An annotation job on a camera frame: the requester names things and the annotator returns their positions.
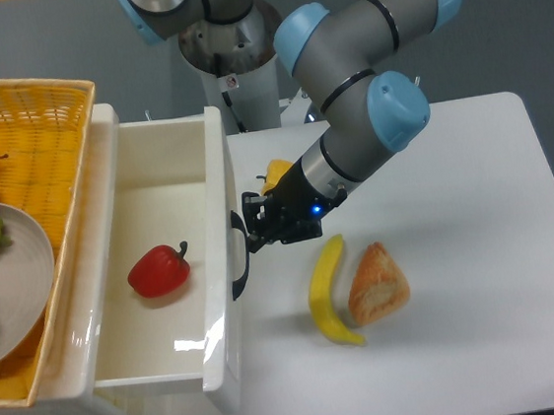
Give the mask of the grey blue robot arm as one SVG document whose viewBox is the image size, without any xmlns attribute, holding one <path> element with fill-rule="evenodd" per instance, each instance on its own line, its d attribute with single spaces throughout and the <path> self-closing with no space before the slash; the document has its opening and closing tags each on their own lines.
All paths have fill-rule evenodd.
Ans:
<svg viewBox="0 0 554 415">
<path fill-rule="evenodd" d="M 295 79 L 327 130 L 264 195 L 242 197 L 247 250 L 320 236 L 338 207 L 429 122 L 419 87 L 376 66 L 453 19 L 462 0 L 305 4 L 281 18 L 261 0 L 117 0 L 149 44 L 170 37 L 230 133 L 280 121 L 276 67 Z"/>
</svg>

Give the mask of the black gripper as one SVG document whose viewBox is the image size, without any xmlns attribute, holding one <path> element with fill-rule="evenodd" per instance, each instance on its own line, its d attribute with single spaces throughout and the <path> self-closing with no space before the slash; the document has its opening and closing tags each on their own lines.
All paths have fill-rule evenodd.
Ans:
<svg viewBox="0 0 554 415">
<path fill-rule="evenodd" d="M 247 250 L 257 253 L 275 243 L 304 242 L 322 236 L 321 220 L 346 200 L 344 183 L 337 183 L 333 197 L 326 197 L 307 181 L 299 165 L 283 175 L 265 195 L 244 192 L 242 213 L 249 232 Z"/>
</svg>

